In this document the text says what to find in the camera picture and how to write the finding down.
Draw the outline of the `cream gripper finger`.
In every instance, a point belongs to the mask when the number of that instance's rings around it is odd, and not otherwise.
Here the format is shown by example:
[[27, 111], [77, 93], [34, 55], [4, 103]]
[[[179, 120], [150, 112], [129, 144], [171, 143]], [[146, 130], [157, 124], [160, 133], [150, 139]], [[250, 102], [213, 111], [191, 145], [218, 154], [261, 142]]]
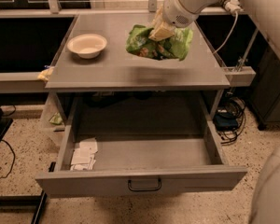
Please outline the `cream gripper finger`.
[[151, 22], [151, 25], [153, 27], [158, 27], [163, 22], [162, 12], [163, 12], [163, 6], [160, 6], [156, 11], [153, 21]]
[[175, 34], [175, 27], [163, 20], [160, 26], [153, 27], [148, 38], [154, 41], [162, 41], [166, 38], [169, 38]]

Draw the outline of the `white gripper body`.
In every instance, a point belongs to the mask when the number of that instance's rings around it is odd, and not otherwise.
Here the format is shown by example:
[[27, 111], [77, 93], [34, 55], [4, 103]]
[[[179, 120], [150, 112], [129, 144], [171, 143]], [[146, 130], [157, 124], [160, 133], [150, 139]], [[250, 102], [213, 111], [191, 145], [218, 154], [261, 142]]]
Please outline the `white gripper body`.
[[168, 24], [178, 28], [188, 27], [198, 18], [197, 14], [187, 11], [179, 0], [164, 0], [162, 16]]

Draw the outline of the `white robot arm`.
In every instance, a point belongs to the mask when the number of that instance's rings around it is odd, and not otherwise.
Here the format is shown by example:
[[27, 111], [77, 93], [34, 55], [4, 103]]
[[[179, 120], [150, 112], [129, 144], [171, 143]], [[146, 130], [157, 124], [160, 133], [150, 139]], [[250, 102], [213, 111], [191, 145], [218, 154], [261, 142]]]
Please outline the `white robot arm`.
[[[194, 22], [205, 7], [219, 0], [164, 0], [152, 22], [149, 38], [160, 41], [177, 27]], [[242, 7], [280, 59], [280, 0], [239, 0], [225, 8], [237, 14]], [[280, 145], [266, 160], [254, 190], [248, 224], [280, 224]]]

